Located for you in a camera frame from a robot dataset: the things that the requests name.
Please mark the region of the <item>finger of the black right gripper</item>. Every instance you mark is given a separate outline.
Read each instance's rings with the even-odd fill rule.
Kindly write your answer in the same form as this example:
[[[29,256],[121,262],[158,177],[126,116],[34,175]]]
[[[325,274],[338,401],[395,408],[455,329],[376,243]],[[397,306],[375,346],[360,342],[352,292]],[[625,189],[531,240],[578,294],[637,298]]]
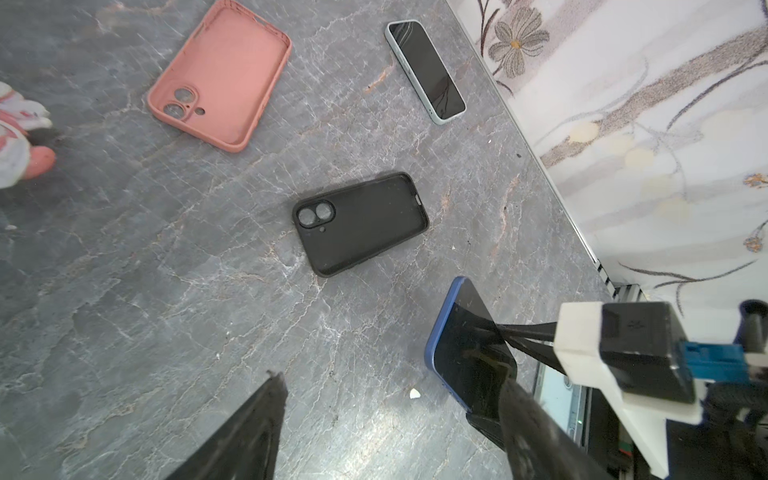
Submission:
[[[558,371],[560,374],[566,375],[566,371],[551,345],[515,336],[506,336],[505,341],[516,350],[525,353],[540,363]]]
[[[553,343],[557,323],[549,322],[529,325],[498,324],[497,327],[508,343],[512,339]]]

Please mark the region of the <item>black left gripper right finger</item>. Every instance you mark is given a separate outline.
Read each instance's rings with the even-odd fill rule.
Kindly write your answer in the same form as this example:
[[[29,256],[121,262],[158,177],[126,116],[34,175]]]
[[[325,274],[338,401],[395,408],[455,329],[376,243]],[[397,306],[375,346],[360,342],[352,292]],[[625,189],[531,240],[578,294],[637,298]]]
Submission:
[[[498,403],[504,449],[515,479],[608,479],[512,377]]]

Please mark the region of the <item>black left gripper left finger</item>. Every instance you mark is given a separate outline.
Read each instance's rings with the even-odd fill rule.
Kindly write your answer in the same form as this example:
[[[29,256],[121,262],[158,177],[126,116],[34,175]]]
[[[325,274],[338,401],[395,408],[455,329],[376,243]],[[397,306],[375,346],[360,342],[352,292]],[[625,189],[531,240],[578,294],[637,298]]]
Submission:
[[[288,396],[284,375],[269,378],[167,478],[272,479]]]

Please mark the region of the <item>black smartphone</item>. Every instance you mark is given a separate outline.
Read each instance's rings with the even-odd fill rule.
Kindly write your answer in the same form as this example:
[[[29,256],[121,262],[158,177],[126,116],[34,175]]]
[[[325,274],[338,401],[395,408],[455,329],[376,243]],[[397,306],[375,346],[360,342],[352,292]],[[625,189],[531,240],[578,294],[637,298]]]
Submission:
[[[466,413],[499,419],[500,392],[517,377],[517,362],[469,278],[452,281],[424,359]]]

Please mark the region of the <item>light blue phone case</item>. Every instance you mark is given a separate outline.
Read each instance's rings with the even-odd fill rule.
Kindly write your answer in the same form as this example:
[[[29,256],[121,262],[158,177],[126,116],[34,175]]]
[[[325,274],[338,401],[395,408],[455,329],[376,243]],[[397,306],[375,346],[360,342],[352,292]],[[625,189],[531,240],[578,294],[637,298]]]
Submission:
[[[464,98],[418,20],[388,23],[385,38],[436,125],[445,125],[466,111]]]

